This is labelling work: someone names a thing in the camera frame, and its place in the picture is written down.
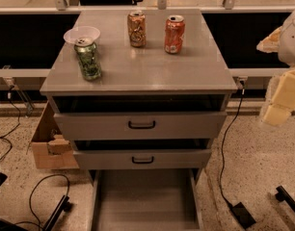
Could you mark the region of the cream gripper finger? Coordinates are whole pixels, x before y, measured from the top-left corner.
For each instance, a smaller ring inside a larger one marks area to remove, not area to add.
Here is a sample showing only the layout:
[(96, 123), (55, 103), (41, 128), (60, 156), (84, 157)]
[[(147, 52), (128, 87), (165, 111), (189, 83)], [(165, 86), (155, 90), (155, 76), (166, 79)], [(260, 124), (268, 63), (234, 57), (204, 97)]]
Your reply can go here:
[(293, 111), (295, 111), (295, 68), (286, 71), (279, 78), (262, 121), (271, 126), (279, 126), (287, 121)]
[(275, 29), (268, 37), (261, 40), (256, 46), (258, 51), (274, 53), (279, 50), (281, 27)]

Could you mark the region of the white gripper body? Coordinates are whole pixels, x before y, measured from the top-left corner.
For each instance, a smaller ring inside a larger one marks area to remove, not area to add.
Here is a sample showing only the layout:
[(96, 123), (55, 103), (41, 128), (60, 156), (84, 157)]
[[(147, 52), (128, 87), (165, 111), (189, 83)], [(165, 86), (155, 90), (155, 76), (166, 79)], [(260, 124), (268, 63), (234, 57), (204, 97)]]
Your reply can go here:
[(278, 56), (281, 62), (295, 66), (295, 10), (282, 25)]

